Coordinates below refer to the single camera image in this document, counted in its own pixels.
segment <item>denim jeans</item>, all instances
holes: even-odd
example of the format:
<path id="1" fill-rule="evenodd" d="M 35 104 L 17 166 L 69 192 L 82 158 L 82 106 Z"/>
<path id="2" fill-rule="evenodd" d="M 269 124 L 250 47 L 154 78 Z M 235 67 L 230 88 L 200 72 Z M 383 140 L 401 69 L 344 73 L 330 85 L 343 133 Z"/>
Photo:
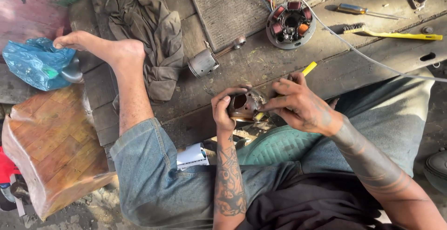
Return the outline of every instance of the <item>denim jeans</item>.
<path id="1" fill-rule="evenodd" d="M 426 68 L 412 72 L 430 76 Z M 412 176 L 422 139 L 433 81 L 396 77 L 343 95 L 338 110 L 366 138 Z M 177 151 L 156 118 L 125 132 L 112 147 L 124 216 L 143 227 L 212 229 L 215 166 L 177 171 Z M 260 194 L 275 190 L 288 175 L 351 171 L 328 138 L 301 161 L 269 166 L 242 165 L 249 206 Z"/>

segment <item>person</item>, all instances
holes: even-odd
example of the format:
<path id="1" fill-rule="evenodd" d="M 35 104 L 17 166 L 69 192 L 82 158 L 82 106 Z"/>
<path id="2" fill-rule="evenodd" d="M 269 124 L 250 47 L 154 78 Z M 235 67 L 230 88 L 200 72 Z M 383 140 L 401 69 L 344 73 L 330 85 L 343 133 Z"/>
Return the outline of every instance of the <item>person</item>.
<path id="1" fill-rule="evenodd" d="M 321 133 L 306 156 L 269 166 L 239 166 L 226 113 L 228 88 L 212 101 L 217 165 L 177 170 L 176 148 L 154 117 L 137 40 L 108 41 L 85 32 L 55 39 L 58 49 L 88 50 L 109 63 L 120 92 L 120 138 L 111 149 L 123 215 L 160 229 L 447 229 L 434 203 L 412 180 L 433 81 L 393 78 L 351 92 L 330 108 L 301 73 L 280 79 L 281 95 L 260 111 L 291 127 Z M 413 72 L 429 75 L 427 69 Z M 374 218 L 383 208 L 392 224 Z"/>

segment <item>bare foot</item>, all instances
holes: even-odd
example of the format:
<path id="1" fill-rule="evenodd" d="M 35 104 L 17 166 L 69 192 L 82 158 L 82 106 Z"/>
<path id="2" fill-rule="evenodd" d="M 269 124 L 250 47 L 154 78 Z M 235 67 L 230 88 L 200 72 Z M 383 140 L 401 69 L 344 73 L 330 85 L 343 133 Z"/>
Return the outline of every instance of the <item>bare foot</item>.
<path id="1" fill-rule="evenodd" d="M 84 31 L 75 31 L 58 37 L 53 45 L 57 49 L 68 47 L 76 50 L 86 50 L 94 54 L 116 70 L 140 67 L 146 57 L 143 43 L 138 40 L 109 41 L 96 37 Z"/>

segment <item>hole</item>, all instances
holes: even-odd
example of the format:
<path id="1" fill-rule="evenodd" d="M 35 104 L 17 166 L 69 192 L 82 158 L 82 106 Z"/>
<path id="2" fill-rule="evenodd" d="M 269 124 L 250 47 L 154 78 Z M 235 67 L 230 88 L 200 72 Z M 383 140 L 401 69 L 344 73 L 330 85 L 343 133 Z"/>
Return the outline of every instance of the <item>hole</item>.
<path id="1" fill-rule="evenodd" d="M 290 15 L 286 18 L 286 21 L 284 21 L 284 25 L 288 27 L 296 27 L 298 26 L 298 20 L 295 18 L 295 16 Z"/>
<path id="2" fill-rule="evenodd" d="M 242 108 L 247 102 L 247 96 L 245 95 L 236 95 L 234 97 L 233 107 L 235 109 Z"/>
<path id="3" fill-rule="evenodd" d="M 422 56 L 420 58 L 420 60 L 421 61 L 428 61 L 428 60 L 431 60 L 431 59 L 434 59 L 434 58 L 436 58 L 436 54 L 435 53 L 429 53 L 427 55 Z"/>

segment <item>dirty rag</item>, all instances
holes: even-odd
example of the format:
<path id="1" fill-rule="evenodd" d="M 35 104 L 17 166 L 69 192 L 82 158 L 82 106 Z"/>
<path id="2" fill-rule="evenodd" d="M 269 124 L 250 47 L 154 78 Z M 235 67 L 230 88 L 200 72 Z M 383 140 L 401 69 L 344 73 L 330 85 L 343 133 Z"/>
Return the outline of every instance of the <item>dirty rag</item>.
<path id="1" fill-rule="evenodd" d="M 148 55 L 144 82 L 152 101 L 169 101 L 182 70 L 180 17 L 160 0 L 109 0 L 109 27 L 117 40 L 137 39 Z"/>

